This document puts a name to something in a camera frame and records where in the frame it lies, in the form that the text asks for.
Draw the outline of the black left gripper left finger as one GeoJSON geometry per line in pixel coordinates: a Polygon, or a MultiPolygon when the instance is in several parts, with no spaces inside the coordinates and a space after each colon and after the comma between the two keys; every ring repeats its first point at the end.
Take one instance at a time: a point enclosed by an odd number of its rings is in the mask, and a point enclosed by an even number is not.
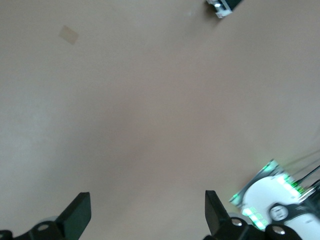
{"type": "Polygon", "coordinates": [[[42,221],[16,240],[78,240],[91,220],[91,196],[79,193],[55,219],[42,221]]]}

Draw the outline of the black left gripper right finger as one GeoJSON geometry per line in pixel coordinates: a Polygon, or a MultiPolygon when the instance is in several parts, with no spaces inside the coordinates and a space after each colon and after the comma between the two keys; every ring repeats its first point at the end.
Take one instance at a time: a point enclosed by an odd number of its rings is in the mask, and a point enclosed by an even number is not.
{"type": "Polygon", "coordinates": [[[228,213],[214,190],[205,191],[205,219],[210,234],[206,240],[259,240],[260,231],[241,214],[228,213]]]}

